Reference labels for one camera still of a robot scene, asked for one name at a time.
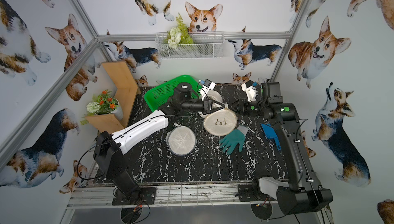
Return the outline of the cream mesh laundry bag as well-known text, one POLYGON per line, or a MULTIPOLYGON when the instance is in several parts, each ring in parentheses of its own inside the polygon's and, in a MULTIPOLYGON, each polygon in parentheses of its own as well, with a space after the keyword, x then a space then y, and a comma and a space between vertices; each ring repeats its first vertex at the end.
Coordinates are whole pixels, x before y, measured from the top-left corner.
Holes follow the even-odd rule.
POLYGON ((237 126, 237 115, 228 108, 227 104, 225 104, 224 109, 214 113, 204 115, 202 112, 198 112, 198 114, 204 118, 205 130, 214 136, 225 136, 237 126))

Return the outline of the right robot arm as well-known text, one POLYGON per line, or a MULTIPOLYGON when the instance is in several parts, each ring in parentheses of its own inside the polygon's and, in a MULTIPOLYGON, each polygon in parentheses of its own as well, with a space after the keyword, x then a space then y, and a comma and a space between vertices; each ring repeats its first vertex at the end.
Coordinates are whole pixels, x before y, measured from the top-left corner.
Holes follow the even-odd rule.
POLYGON ((239 115, 269 122, 288 170, 287 183, 272 177, 259 178, 260 192, 276 199, 284 215, 321 211, 333 201, 333 195, 322 187, 309 160, 296 107, 283 101, 278 82, 258 85, 248 81, 241 87, 247 98, 238 99, 229 108, 239 115))

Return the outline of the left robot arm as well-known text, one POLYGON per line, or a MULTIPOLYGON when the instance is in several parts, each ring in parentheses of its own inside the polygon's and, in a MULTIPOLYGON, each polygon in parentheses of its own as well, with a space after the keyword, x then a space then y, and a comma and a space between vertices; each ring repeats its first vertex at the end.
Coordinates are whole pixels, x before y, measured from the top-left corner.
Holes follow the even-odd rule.
POLYGON ((152 114, 137 123, 109 134, 104 131, 96 138, 93 159, 106 179, 111 180, 123 195, 138 198, 141 188, 128 173, 124 155, 151 134, 168 127, 169 117, 183 111, 201 112, 204 115, 222 110, 226 104, 206 98, 192 98, 196 95, 188 82, 179 83, 173 94, 152 114))

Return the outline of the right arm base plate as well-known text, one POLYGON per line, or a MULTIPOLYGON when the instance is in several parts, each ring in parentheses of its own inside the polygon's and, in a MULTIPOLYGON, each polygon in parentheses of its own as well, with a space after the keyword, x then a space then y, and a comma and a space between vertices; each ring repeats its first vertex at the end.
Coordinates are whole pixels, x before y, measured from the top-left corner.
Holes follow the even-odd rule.
POLYGON ((260 193, 257 187, 252 184, 238 185, 237 189, 235 197, 238 197, 240 202, 264 201, 266 199, 266 196, 260 193))

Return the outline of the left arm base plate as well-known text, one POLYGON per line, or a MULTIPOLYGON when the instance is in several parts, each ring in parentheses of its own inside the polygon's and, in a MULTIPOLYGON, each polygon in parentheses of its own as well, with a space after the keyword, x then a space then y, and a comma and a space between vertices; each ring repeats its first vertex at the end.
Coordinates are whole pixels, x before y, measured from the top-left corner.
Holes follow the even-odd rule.
POLYGON ((157 194, 156 187, 142 187, 131 195, 125 195, 118 188, 113 192, 113 206, 126 206, 147 203, 152 205, 155 203, 157 194))

